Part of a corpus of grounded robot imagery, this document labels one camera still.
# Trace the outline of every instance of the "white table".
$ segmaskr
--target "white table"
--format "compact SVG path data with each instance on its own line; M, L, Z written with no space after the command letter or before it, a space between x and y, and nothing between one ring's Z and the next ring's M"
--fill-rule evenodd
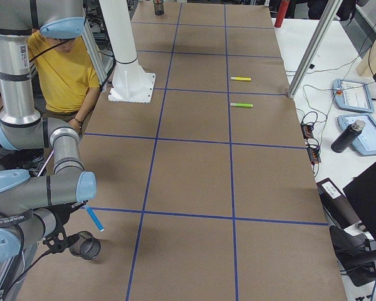
M285 69L287 71L295 71L297 69L317 24L318 21L313 20L285 19L282 27L275 29L281 55L284 59ZM314 69L309 70L309 72L338 68L353 61L357 56L358 53L348 39L341 24L338 21L334 21L312 61L315 67ZM349 64L339 70L307 74L300 89L294 97L296 108L303 110L305 113L313 110L308 106L305 100L303 94L304 85L311 85L319 89L331 89L332 83L336 78L345 78L347 80L357 80L367 83L373 82L373 78L358 76L355 68L360 60L360 58L357 58L354 64ZM294 72L287 72L287 75L288 80L291 81L293 76L290 75L294 75ZM376 83L370 84L368 87L372 98L376 98ZM305 87L305 91L309 103L313 108L324 113L329 111L332 104L331 91L319 91L311 87ZM376 101L374 101L373 104L375 112L372 115L376 120ZM323 130L323 124L316 124L313 131L313 135L319 140L319 142L321 141L321 133L323 131L321 164L319 164L320 169L315 180L318 182L329 177L340 189L346 186L353 177L358 176L376 161L376 156L360 156L351 148L346 149L341 154L337 154L330 149L332 142L341 133L336 117L345 114L351 114L351 112L340 110L335 104L333 104L330 113L328 114L325 129ZM298 117L300 120L302 119L302 115L303 114L298 111ZM314 118L315 114L312 114L312 116L309 116L305 121L314 121ZM323 121L324 116L319 114L318 120ZM354 227L348 229L348 232L351 231L354 233ZM355 287L349 277L343 276L342 279L348 301L354 301L355 298L371 294L373 283L368 283L362 287Z

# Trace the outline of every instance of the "black wire cup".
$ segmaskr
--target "black wire cup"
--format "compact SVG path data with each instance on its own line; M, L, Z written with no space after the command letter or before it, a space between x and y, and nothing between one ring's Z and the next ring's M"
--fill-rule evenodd
M78 240L70 246L70 253L86 260L95 259L102 247L100 241L88 231L81 231L76 235L78 235Z

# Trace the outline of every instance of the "green marker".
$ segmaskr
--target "green marker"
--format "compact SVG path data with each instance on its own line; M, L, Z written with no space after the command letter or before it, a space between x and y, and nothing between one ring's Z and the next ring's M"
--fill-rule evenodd
M241 107L241 108L251 108L253 107L253 104L251 103L235 103L231 102L230 107Z

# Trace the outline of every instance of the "blue marker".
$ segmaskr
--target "blue marker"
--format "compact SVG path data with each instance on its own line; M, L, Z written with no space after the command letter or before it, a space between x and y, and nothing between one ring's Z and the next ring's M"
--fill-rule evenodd
M105 228L103 227L102 223L100 222L100 220L98 219L96 214L93 212L92 208L89 207L87 204L85 204L84 207L85 207L86 211L88 212L90 218L95 223L96 227L98 227L99 231L102 232Z

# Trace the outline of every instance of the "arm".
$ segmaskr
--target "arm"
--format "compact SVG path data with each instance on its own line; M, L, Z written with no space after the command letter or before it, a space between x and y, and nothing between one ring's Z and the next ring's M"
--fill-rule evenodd
M82 103L81 108L79 109L78 113L75 115L75 118L80 121L84 122L86 116L95 108L95 105L98 101L100 95L100 88L89 88L89 91ZM75 119L71 119L69 124L77 131L80 132L80 125Z

